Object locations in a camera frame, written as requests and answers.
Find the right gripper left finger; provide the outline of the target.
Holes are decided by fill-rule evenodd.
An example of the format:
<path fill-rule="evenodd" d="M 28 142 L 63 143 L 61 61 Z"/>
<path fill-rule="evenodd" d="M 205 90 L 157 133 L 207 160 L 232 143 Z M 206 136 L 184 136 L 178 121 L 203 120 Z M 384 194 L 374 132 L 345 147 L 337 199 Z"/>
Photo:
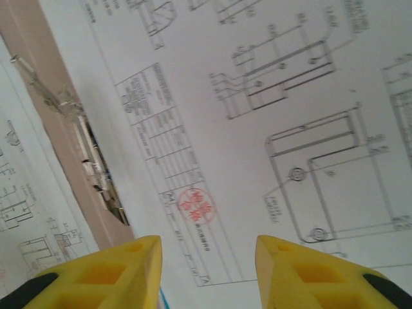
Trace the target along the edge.
<path fill-rule="evenodd" d="M 160 236 L 51 267 L 0 299 L 0 309 L 158 309 Z"/>

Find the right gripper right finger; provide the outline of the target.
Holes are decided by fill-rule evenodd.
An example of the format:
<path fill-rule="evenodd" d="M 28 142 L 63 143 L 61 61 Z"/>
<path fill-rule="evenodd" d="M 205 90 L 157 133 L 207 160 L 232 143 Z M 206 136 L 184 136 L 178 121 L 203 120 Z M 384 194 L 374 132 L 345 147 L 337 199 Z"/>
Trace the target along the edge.
<path fill-rule="evenodd" d="M 380 272 L 277 237 L 257 237 L 255 268 L 262 309 L 412 309 Z"/>

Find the paper with L-shaped drawing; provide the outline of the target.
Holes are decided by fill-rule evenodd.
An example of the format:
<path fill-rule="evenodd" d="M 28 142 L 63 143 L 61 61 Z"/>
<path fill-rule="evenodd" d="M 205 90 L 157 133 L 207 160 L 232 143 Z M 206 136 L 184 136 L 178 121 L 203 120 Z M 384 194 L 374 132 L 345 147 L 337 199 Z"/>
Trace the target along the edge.
<path fill-rule="evenodd" d="M 40 0 L 170 309 L 261 309 L 270 235 L 412 294 L 412 0 Z"/>

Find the paper with small drawings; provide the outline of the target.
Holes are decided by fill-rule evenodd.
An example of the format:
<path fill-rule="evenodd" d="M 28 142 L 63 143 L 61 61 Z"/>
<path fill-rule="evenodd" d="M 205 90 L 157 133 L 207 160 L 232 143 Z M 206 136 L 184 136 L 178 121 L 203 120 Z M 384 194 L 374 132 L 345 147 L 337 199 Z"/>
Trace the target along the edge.
<path fill-rule="evenodd" d="M 0 294 L 97 242 L 0 36 Z"/>

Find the pink file folder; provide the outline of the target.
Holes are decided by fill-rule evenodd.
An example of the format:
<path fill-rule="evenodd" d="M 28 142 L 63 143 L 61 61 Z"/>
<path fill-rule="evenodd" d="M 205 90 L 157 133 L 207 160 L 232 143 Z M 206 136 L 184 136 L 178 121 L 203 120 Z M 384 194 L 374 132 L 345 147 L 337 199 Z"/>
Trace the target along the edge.
<path fill-rule="evenodd" d="M 67 86 L 75 92 L 39 0 L 0 0 L 0 34 L 10 53 L 26 60 L 49 90 L 57 93 Z M 47 146 L 53 149 L 64 173 L 62 190 L 71 199 L 83 235 L 92 236 L 95 248 L 102 250 L 133 240 L 131 227 L 104 209 L 91 188 L 71 124 L 50 110 L 34 89 L 28 93 L 48 135 Z"/>

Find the metal folder clip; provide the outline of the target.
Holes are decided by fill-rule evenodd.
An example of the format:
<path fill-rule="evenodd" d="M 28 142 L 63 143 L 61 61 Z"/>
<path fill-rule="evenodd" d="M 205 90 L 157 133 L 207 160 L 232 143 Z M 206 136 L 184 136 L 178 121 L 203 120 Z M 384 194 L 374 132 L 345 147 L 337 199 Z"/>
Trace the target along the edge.
<path fill-rule="evenodd" d="M 40 80 L 35 70 L 19 55 L 14 55 L 10 62 L 23 80 L 40 95 L 49 109 L 62 115 L 70 123 L 74 132 L 77 156 L 87 175 L 89 185 L 99 195 L 103 208 L 123 225 L 128 226 L 129 220 L 83 105 L 75 99 L 67 87 L 61 88 L 56 95 L 53 94 Z"/>

